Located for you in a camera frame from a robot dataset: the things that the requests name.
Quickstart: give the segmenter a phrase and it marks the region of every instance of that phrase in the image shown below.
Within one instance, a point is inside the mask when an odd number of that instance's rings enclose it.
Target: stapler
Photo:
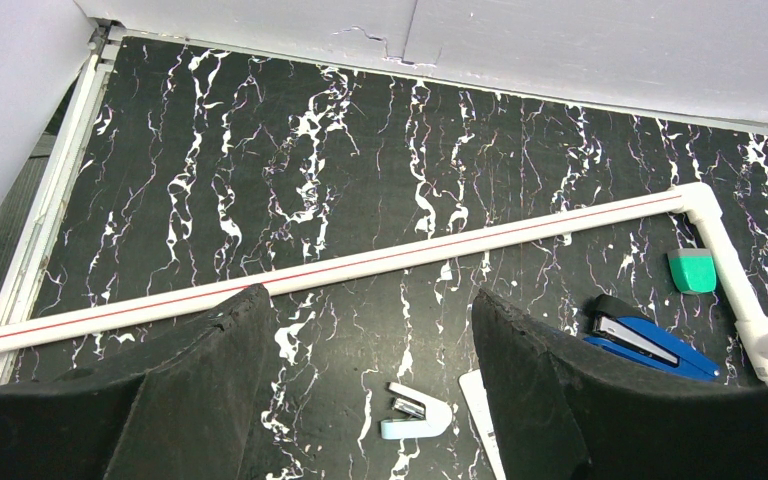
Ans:
[[[594,336],[585,342],[674,375],[706,381],[719,376],[716,363],[622,300],[600,295],[592,310]]]
[[[387,389],[403,397],[394,399],[393,410],[407,413],[411,418],[382,420],[384,440],[436,437],[452,423],[452,409],[445,402],[396,382],[390,382]]]

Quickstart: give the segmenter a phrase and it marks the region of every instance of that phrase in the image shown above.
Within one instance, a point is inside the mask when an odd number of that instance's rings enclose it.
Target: blue stapler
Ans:
[[[592,310],[594,336],[585,338],[585,342],[682,377],[711,381],[720,374],[716,363],[622,300],[600,295]]]

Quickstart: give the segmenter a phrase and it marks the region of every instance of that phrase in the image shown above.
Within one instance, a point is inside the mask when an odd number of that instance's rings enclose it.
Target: green eraser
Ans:
[[[679,248],[667,253],[673,282],[681,293],[710,293],[717,288],[714,257],[707,248]]]

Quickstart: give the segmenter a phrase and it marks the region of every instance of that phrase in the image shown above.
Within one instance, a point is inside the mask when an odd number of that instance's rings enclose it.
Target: red line on pipe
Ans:
[[[401,253],[394,253],[392,255],[386,255],[386,256],[383,256],[383,257],[373,258],[373,259],[370,259],[370,260],[364,260],[364,261],[354,262],[354,263],[347,263],[345,265],[338,265],[336,267],[321,268],[319,270],[313,270],[313,271],[310,271],[310,272],[298,273],[296,275],[290,275],[290,276],[287,276],[287,277],[281,277],[281,278],[275,278],[275,279],[272,279],[272,280],[266,280],[263,283],[267,284],[267,283],[280,282],[280,281],[283,281],[283,280],[292,280],[294,278],[306,277],[308,275],[313,275],[313,274],[316,274],[316,273],[323,273],[323,272],[328,272],[328,271],[331,271],[331,270],[337,270],[337,269],[346,268],[346,267],[354,267],[356,265],[360,265],[360,264],[363,264],[363,263],[378,262],[378,261],[381,261],[381,260],[387,260],[387,259],[390,259],[390,258],[401,257],[403,255],[409,255],[409,254],[412,254],[412,253],[424,252],[424,251],[427,251],[427,250],[433,250],[433,249],[441,248],[441,247],[449,247],[449,246],[452,246],[452,245],[458,245],[458,244],[466,243],[466,242],[474,242],[474,241],[477,241],[477,240],[485,240],[485,239],[488,239],[488,238],[497,237],[499,235],[507,235],[509,233],[522,232],[522,231],[531,230],[531,229],[537,228],[537,227],[546,227],[548,225],[555,225],[557,223],[569,222],[569,221],[572,221],[572,220],[579,220],[579,219],[582,219],[582,218],[592,217],[592,216],[595,216],[595,215],[603,215],[603,214],[606,214],[606,213],[617,212],[617,211],[626,210],[626,209],[629,209],[629,208],[642,207],[644,205],[650,205],[650,204],[653,204],[653,203],[665,202],[667,200],[675,200],[677,198],[681,198],[681,195],[676,195],[674,197],[668,197],[668,198],[664,198],[664,199],[661,199],[661,200],[651,200],[651,201],[648,201],[648,202],[638,203],[636,205],[628,205],[628,206],[625,206],[625,207],[617,207],[617,208],[613,208],[611,210],[604,210],[604,211],[601,211],[601,212],[588,213],[588,214],[585,214],[585,215],[579,215],[579,216],[577,216],[575,218],[567,218],[567,219],[563,219],[563,220],[552,220],[550,222],[544,222],[544,223],[540,223],[540,224],[537,224],[537,225],[530,225],[530,226],[527,226],[527,227],[515,228],[513,230],[508,230],[506,232],[491,233],[491,234],[485,235],[483,237],[476,237],[476,238],[469,238],[469,239],[464,239],[464,240],[457,240],[457,241],[453,241],[453,242],[449,242],[449,243],[444,243],[442,245],[437,245],[435,247],[418,248],[416,250],[411,250],[411,251],[408,251],[408,252],[401,252]],[[217,290],[215,292],[202,293],[202,294],[199,294],[199,295],[192,295],[192,296],[183,297],[183,298],[176,298],[174,300],[167,300],[165,302],[153,303],[151,305],[143,305],[142,307],[129,308],[127,310],[120,310],[118,312],[103,313],[103,314],[95,315],[95,316],[92,316],[92,317],[79,318],[79,319],[76,319],[76,320],[70,320],[68,322],[63,322],[63,323],[55,323],[54,325],[46,325],[46,326],[36,327],[36,328],[28,329],[28,330],[22,330],[21,332],[5,333],[5,334],[0,335],[0,339],[8,338],[8,337],[14,337],[16,335],[24,335],[26,333],[31,333],[31,332],[38,332],[38,331],[41,331],[41,330],[48,330],[50,328],[55,328],[55,327],[62,327],[64,325],[72,325],[73,323],[86,322],[86,321],[89,321],[89,320],[95,320],[97,318],[104,318],[104,317],[110,317],[110,316],[113,316],[113,315],[121,315],[123,313],[136,312],[136,311],[139,311],[139,310],[144,310],[146,308],[154,308],[154,307],[159,307],[159,306],[162,306],[162,305],[168,305],[170,303],[183,302],[183,301],[187,301],[187,300],[192,300],[194,298],[208,297],[208,296],[217,295],[217,294],[220,294],[220,293],[232,292],[234,290],[243,290],[244,288],[248,288],[249,286],[250,285],[243,285],[241,287],[226,288],[224,290]]]

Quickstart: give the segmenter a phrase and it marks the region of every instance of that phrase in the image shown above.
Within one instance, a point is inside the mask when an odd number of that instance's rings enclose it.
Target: black marble surface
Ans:
[[[768,137],[127,38],[51,255],[51,315],[665,190],[712,185],[768,313]],[[492,478],[457,379],[469,303],[493,289],[581,335],[599,293],[639,306],[757,385],[721,294],[682,296],[662,215],[283,295],[244,478]],[[176,321],[21,352],[49,379]],[[388,442],[386,382],[450,403]]]

